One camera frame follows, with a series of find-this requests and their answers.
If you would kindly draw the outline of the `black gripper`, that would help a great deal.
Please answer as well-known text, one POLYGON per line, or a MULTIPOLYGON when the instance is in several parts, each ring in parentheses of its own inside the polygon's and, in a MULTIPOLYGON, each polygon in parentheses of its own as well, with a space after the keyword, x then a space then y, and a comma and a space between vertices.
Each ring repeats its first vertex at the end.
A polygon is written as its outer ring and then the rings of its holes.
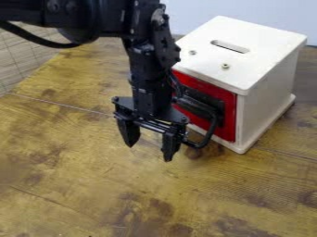
POLYGON ((179 150, 189 118, 175 110, 175 75, 161 67, 131 66, 132 95, 115 96, 115 118, 128 147, 140 139, 140 127, 162 134, 163 160, 170 162, 179 150))

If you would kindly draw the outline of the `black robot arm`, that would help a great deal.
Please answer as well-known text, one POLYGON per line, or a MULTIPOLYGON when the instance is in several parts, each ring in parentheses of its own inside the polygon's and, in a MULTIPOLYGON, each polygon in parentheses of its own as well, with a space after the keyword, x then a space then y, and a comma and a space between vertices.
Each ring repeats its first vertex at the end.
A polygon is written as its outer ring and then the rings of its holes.
POLYGON ((0 0, 0 29, 51 48, 75 48, 102 37, 122 40, 130 63, 130 97, 112 98, 114 116, 127 146, 140 129, 162 134, 171 161, 189 119, 173 108, 181 48, 159 0, 0 0))

